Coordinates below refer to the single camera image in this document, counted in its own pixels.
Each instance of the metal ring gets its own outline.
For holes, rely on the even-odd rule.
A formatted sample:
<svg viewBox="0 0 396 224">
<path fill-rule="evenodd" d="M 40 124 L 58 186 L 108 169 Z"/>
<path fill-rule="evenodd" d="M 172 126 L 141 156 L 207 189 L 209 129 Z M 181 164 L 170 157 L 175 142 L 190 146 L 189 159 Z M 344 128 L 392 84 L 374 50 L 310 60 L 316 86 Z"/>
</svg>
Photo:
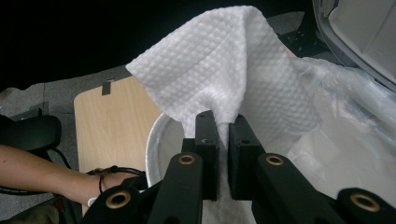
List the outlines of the metal ring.
<svg viewBox="0 0 396 224">
<path fill-rule="evenodd" d="M 195 158 L 191 155 L 182 155 L 178 158 L 178 162 L 183 165 L 190 165 L 195 162 Z"/>
<path fill-rule="evenodd" d="M 265 160 L 272 165 L 283 165 L 283 159 L 278 156 L 267 156 Z"/>
<path fill-rule="evenodd" d="M 370 204 L 362 203 L 359 201 L 359 199 L 363 199 L 367 201 Z M 354 193 L 350 195 L 350 200 L 356 204 L 359 208 L 362 208 L 364 210 L 367 210 L 369 212 L 378 212 L 380 209 L 380 206 L 378 202 L 376 202 L 373 198 L 361 194 L 361 193 Z"/>
<path fill-rule="evenodd" d="M 122 197 L 123 200 L 115 200 L 117 197 Z M 110 195 L 106 200 L 106 206 L 111 209 L 118 209 L 123 207 L 131 201 L 131 194 L 126 190 L 121 190 Z"/>
</svg>

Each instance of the textured cloth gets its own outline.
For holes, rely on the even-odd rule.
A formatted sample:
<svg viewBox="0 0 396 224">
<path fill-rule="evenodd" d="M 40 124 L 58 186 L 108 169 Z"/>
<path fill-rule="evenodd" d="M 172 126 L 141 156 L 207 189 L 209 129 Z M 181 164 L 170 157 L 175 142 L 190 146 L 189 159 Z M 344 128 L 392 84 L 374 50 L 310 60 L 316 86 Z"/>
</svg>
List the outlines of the textured cloth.
<svg viewBox="0 0 396 224">
<path fill-rule="evenodd" d="M 195 116 L 206 110 L 213 110 L 223 144 L 239 112 L 264 147 L 320 124 L 288 53 L 255 7 L 207 11 L 126 68 L 189 138 Z M 220 152 L 220 199 L 205 202 L 203 223 L 253 222 L 248 203 L 230 198 L 226 147 Z"/>
</svg>

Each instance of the forearm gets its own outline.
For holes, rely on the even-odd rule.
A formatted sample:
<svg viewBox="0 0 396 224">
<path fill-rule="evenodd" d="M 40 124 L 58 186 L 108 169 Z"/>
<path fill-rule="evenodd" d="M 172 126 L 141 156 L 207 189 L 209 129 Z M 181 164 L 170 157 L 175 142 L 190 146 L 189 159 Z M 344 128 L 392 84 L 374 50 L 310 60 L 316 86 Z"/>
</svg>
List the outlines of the forearm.
<svg viewBox="0 0 396 224">
<path fill-rule="evenodd" d="M 0 186 L 60 194 L 64 183 L 83 175 L 8 146 L 0 146 L 0 171 Z"/>
</svg>

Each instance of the dark background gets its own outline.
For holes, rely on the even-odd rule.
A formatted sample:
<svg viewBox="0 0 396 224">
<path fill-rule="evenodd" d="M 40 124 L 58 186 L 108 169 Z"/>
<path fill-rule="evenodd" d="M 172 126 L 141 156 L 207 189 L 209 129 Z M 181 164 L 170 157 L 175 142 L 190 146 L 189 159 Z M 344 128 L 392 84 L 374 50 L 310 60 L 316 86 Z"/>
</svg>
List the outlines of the dark background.
<svg viewBox="0 0 396 224">
<path fill-rule="evenodd" d="M 303 0 L 1 1 L 0 91 L 127 64 L 193 17 L 242 5 L 266 18 L 312 7 Z"/>
</svg>

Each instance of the floor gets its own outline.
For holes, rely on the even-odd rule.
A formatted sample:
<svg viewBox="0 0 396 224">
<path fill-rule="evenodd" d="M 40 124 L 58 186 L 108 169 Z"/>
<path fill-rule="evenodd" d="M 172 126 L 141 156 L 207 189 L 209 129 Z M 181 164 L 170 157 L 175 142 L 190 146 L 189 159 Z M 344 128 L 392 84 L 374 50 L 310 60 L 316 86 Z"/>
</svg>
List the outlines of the floor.
<svg viewBox="0 0 396 224">
<path fill-rule="evenodd" d="M 269 18 L 268 22 L 277 34 L 282 35 L 296 30 L 302 16 L 303 13 L 299 12 L 288 13 Z M 336 63 L 335 58 L 329 51 L 313 57 Z M 25 91 L 2 92 L 0 94 L 0 113 L 16 118 L 16 116 L 26 111 L 40 107 L 43 109 L 44 114 L 58 117 L 63 125 L 63 136 L 59 149 L 64 153 L 72 168 L 77 170 L 78 149 L 73 105 L 75 97 L 81 92 L 100 87 L 108 78 L 120 80 L 128 76 L 130 76 L 128 71 L 124 66 L 120 66 L 84 77 L 36 84 Z M 52 197 L 51 194 L 37 196 L 8 196 L 0 194 L 0 220 L 12 217 L 20 211 L 41 203 L 50 197 Z"/>
</svg>

